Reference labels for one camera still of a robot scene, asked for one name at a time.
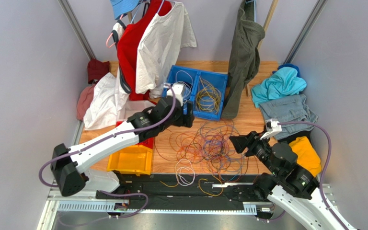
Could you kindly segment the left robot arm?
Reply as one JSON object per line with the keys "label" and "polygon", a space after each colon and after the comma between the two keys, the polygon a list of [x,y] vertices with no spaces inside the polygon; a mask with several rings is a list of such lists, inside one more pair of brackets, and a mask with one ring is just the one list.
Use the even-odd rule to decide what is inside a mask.
{"label": "left robot arm", "polygon": [[170,126],[192,127],[194,110],[191,102],[161,98],[156,105],[136,112],[116,128],[83,144],[54,147],[49,166],[62,196],[80,192],[90,181],[86,171],[101,159],[124,148],[158,136]]}

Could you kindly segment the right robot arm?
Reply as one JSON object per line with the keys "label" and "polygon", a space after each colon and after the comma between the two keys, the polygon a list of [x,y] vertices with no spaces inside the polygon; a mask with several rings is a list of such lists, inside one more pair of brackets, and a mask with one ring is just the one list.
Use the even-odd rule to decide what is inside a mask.
{"label": "right robot arm", "polygon": [[319,181],[298,164],[298,156],[287,143],[270,146],[261,133],[231,136],[237,153],[256,156],[270,171],[257,176],[252,194],[269,200],[308,230],[353,230],[354,227],[326,198]]}

